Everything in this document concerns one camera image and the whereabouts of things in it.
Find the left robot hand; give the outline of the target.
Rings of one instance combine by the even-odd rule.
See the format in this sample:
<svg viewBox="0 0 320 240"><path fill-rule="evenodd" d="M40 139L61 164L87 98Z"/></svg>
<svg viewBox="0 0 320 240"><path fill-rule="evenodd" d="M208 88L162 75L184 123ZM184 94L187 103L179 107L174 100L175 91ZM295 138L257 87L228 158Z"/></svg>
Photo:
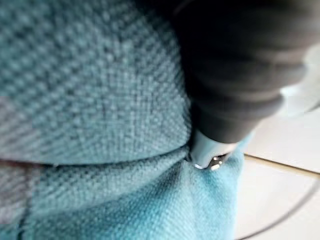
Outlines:
<svg viewBox="0 0 320 240"><path fill-rule="evenodd" d="M282 106L320 41L317 0L181 0L172 20L193 101L190 160L216 170Z"/></svg>

